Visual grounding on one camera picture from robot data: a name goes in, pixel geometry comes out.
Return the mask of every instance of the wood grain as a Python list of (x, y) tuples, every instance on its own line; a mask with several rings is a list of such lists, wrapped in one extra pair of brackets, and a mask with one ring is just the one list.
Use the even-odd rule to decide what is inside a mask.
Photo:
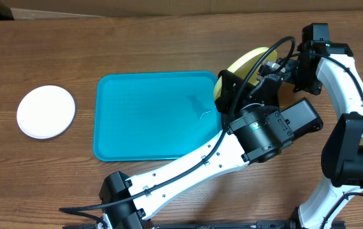
[[(88, 18), (0, 22), (0, 228), (61, 228), (87, 220), (59, 207), (98, 203), (103, 179), (121, 170), (145, 172), (167, 161), (104, 163), (92, 152), (98, 81), (111, 73), (209, 70), (229, 66), (247, 51), (272, 45), (311, 22), (328, 22), (331, 39), (352, 48), (363, 81), (363, 11), (262, 13), (194, 17)], [(286, 55), (288, 44), (281, 48)], [(75, 98), (77, 113), (61, 136), (37, 141), (16, 121), (23, 96), (58, 85)], [(315, 189), (320, 153), (336, 123), (325, 91), (293, 94), (284, 84), (284, 108), (306, 96), (325, 122), (268, 163), (218, 177), (171, 202), (156, 223), (286, 219)], [(363, 198), (338, 219), (363, 228)]]

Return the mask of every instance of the white plate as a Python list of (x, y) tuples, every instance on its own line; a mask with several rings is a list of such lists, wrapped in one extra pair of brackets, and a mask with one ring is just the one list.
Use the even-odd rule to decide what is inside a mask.
[(74, 119), (75, 103), (71, 94), (47, 85), (29, 92), (17, 108), (17, 124), (23, 133), (48, 139), (65, 131)]

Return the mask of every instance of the black mount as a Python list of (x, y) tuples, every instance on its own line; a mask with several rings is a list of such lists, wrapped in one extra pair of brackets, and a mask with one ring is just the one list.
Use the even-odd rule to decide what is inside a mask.
[[(109, 204), (130, 197), (128, 188), (132, 186), (132, 182), (126, 181), (128, 178), (129, 176), (120, 171), (107, 176), (101, 191), (99, 191), (102, 204)], [(142, 220), (142, 217), (146, 215), (144, 210), (136, 209), (133, 201), (107, 207), (103, 211), (115, 229), (143, 229), (144, 224), (147, 223)]]
[(342, 114), (322, 151), (322, 170), (333, 186), (363, 188), (363, 116)]
[[(281, 153), (297, 138), (319, 131), (323, 121), (310, 102), (303, 98), (284, 111), (279, 108), (278, 90), (285, 73), (272, 73), (279, 65), (266, 62), (258, 72), (259, 83), (247, 84), (234, 110), (234, 120), (224, 126), (228, 134), (235, 134), (245, 153), (244, 162), (262, 163)], [(220, 97), (215, 101), (220, 113), (227, 114), (243, 79), (227, 70), (222, 76)]]
[[(153, 229), (303, 229), (292, 220), (260, 220), (256, 223), (228, 223), (207, 225), (155, 225)], [(346, 229), (344, 222), (332, 224), (331, 229)]]
[[(330, 41), (329, 24), (327, 23), (312, 23), (303, 28), (302, 43), (298, 45), (297, 51), (325, 56), (330, 54), (353, 56), (353, 52), (346, 43), (332, 43)], [(320, 59), (320, 57), (311, 55), (301, 55), (297, 60), (288, 61), (285, 69), (289, 72), (286, 73), (284, 81), (295, 85), (293, 92), (304, 90), (313, 95), (320, 95), (322, 82), (317, 79), (316, 75)]]

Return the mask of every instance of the blue tray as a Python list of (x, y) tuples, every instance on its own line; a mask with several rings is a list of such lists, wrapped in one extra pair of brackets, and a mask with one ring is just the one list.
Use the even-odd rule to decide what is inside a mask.
[(98, 83), (94, 154), (102, 161), (179, 158), (221, 130), (207, 71), (111, 74)]

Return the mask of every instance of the cardboard box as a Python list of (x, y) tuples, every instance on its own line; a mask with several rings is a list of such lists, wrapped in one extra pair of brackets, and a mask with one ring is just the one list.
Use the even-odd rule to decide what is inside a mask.
[(2, 2), (10, 8), (106, 17), (363, 10), (361, 0), (2, 0)]

